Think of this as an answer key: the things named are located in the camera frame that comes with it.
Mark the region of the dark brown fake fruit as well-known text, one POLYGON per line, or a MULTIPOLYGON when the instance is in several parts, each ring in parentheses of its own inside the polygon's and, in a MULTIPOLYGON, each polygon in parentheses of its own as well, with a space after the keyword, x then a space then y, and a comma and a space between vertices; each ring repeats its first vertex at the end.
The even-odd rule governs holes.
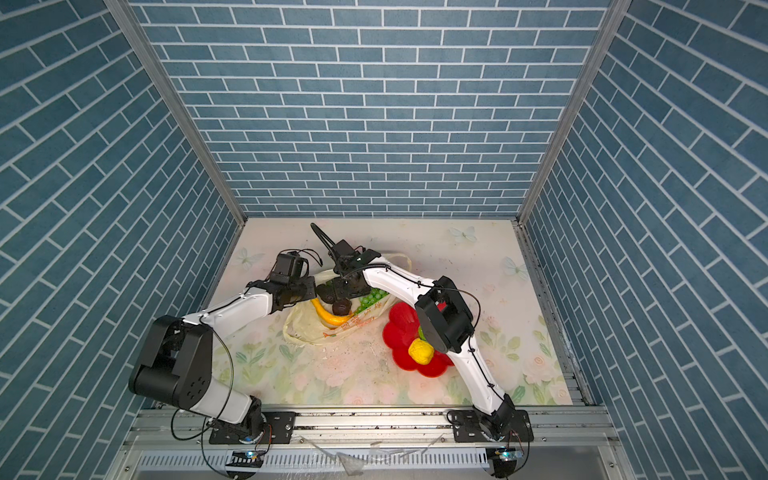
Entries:
POLYGON ((347 317, 351 315, 352 302, 349 299, 339 299, 332 303, 332 312, 335 316, 347 317))

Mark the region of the yellow plastic fruit-print bag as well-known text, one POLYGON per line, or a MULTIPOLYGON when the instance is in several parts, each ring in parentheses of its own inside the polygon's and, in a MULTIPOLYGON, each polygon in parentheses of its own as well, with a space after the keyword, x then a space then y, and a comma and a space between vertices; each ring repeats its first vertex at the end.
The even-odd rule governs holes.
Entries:
POLYGON ((397 297, 376 288, 363 297, 342 300, 337 307, 320 298, 302 302, 288 313, 283 337, 300 346, 329 345, 383 319, 398 302, 397 297))

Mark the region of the red flower-shaped plate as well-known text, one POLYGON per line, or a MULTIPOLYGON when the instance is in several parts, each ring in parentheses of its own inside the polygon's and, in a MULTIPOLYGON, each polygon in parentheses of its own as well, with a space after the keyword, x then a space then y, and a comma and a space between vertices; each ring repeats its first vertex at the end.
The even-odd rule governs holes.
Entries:
POLYGON ((389 311, 388 321, 382 331, 382 338, 390 348, 395 364, 405 371, 416 371, 428 378, 443 375, 453 362, 449 357, 437 351, 430 364, 418 365, 408 355, 407 350, 412 341, 418 336, 421 327, 416 310, 405 302, 395 304, 389 311))

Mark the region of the yellow fake lemon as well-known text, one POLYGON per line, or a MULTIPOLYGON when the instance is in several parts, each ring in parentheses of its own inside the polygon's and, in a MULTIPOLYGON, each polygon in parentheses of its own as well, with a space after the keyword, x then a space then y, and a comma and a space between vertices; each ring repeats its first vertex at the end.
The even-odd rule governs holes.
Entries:
POLYGON ((435 350, 425 340, 416 338, 409 345, 407 353, 409 357, 418 365, 428 365, 431 363, 435 350))

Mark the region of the dark fake avocado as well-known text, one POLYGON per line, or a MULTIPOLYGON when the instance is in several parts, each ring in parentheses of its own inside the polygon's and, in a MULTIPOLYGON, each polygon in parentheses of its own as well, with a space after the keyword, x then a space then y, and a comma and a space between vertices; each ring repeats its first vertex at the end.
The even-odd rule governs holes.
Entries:
POLYGON ((337 301, 337 294, 332 284, 317 285, 315 291, 317 297, 327 304, 333 304, 337 301))

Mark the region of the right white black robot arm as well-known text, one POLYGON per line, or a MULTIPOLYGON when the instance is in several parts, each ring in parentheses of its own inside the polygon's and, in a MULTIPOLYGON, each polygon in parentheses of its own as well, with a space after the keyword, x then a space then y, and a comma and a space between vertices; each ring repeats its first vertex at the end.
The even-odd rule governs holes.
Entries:
POLYGON ((475 339, 474 316, 451 279, 420 277, 393 265, 375 250, 357 250, 345 240, 335 242, 323 235, 321 242, 341 279, 384 290, 415 309, 426 342, 447 355, 464 381, 479 427, 488 439, 533 440, 527 412, 515 407, 483 360, 475 339))

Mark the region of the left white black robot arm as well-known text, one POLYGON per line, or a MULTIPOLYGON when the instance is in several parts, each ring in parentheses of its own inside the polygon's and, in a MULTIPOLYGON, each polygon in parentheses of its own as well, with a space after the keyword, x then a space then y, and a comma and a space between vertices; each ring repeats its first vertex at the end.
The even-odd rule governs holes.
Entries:
POLYGON ((236 443, 256 443, 267 429, 261 401, 238 392, 234 378, 214 378, 214 346, 247 324, 316 297, 308 260, 299 250, 280 252, 264 280, 223 303, 183 317, 164 315, 151 325, 128 381, 129 390, 210 419, 210 427, 236 443))

